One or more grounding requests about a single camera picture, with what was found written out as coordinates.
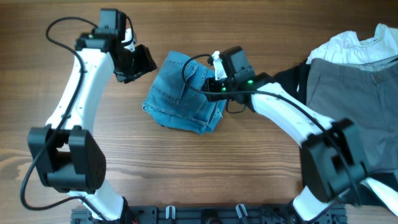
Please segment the light blue denim jeans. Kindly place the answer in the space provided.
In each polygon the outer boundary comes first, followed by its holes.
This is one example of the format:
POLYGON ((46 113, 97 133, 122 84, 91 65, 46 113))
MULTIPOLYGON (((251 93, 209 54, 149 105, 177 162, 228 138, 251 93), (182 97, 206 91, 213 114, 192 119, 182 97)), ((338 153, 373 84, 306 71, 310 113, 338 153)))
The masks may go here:
POLYGON ((214 76, 208 67, 191 61, 188 55, 170 51, 142 103, 142 109, 161 126, 198 134, 211 133, 223 117, 225 101, 210 102, 204 94, 193 91, 182 80, 199 89, 214 76))

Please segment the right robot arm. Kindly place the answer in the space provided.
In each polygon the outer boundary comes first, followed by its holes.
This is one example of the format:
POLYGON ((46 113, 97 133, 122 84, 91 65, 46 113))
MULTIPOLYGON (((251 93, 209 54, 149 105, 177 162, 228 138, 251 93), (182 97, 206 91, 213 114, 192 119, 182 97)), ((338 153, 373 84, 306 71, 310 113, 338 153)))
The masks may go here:
POLYGON ((233 47, 207 57, 215 75, 202 87, 210 101, 233 100, 273 121, 300 148, 302 192, 293 200, 295 213, 313 221, 347 193, 361 203, 359 183, 369 164, 357 126, 335 121, 289 95, 266 73, 256 74, 244 50, 233 47))

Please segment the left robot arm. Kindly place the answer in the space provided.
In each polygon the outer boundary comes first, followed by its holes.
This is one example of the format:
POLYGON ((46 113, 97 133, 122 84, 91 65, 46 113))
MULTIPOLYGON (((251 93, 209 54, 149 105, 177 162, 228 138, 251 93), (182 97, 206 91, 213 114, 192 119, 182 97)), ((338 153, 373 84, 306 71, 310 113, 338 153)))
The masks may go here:
POLYGON ((127 200, 105 179, 106 158, 93 138, 103 90, 111 77, 130 83, 156 69, 149 49, 137 44, 130 18, 102 9, 99 23, 70 49, 75 61, 63 95, 42 128, 27 143, 41 183, 67 200, 79 200, 95 223, 137 223, 127 200))

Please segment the black garment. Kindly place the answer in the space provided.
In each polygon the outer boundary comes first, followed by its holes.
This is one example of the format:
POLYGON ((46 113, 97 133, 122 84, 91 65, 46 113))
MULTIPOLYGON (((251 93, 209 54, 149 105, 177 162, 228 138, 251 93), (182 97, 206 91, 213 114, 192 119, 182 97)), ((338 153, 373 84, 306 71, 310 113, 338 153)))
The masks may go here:
POLYGON ((307 81, 310 72, 310 65, 305 62, 292 67, 288 70, 276 73, 274 80, 296 100, 306 104, 307 99, 307 81))

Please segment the white cloth garment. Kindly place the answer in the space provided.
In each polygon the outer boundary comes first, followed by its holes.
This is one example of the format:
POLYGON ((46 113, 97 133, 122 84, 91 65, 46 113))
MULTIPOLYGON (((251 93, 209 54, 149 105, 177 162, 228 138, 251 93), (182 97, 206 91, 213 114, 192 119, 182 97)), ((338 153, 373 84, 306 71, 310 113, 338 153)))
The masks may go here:
POLYGON ((307 63, 320 58, 338 64, 365 64, 397 55, 397 29, 378 24, 374 36, 359 40, 354 31, 342 32, 311 51, 307 63))

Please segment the grey garment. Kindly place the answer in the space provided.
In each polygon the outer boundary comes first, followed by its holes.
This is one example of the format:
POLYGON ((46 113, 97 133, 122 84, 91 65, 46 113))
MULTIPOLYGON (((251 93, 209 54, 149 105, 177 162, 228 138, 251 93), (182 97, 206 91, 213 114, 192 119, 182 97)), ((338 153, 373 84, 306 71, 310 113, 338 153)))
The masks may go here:
POLYGON ((397 61, 366 65, 312 60, 306 105, 358 126, 371 170, 397 174, 397 61))

